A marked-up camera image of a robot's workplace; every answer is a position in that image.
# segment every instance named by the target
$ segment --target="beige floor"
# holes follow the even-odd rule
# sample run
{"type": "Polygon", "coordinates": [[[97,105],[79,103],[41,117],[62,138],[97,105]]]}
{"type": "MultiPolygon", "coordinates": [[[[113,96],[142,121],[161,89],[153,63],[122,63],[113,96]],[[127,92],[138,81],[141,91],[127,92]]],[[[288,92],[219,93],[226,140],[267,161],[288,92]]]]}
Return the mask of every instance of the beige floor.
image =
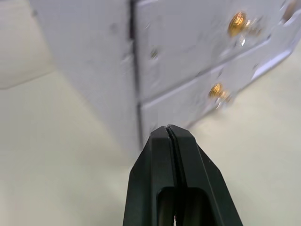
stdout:
{"type": "MultiPolygon", "coordinates": [[[[301,225],[301,46],[191,132],[245,226],[301,225]]],[[[133,160],[59,72],[0,90],[0,225],[122,225],[133,160]]]]}

